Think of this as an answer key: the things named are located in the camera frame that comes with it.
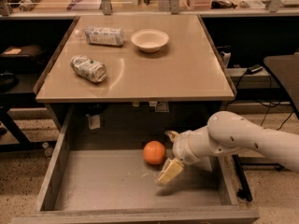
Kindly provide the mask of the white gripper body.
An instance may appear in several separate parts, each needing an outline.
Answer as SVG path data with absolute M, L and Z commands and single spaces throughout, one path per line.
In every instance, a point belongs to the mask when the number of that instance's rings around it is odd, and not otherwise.
M 197 155 L 197 151 L 200 147 L 201 138 L 202 133 L 196 131 L 175 133 L 172 141 L 174 156 L 187 165 L 199 162 L 200 157 Z

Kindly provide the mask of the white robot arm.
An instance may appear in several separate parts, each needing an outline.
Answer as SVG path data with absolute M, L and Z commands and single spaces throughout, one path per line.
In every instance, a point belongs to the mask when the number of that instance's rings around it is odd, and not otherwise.
M 219 111 L 207 125 L 194 131 L 166 131 L 173 143 L 173 159 L 167 159 L 155 183 L 164 186 L 176 178 L 185 165 L 203 157 L 224 156 L 241 148 L 256 151 L 271 161 L 299 172 L 299 135 L 265 129 L 229 111 Z

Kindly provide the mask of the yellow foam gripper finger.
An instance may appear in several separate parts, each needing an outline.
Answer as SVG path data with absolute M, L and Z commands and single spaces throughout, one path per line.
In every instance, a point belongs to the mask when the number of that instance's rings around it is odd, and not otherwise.
M 184 164 L 177 158 L 167 159 L 162 171 L 157 175 L 155 183 L 158 186 L 164 186 L 178 176 L 184 169 Z
M 166 131 L 164 134 L 170 139 L 171 142 L 174 142 L 178 136 L 176 131 Z

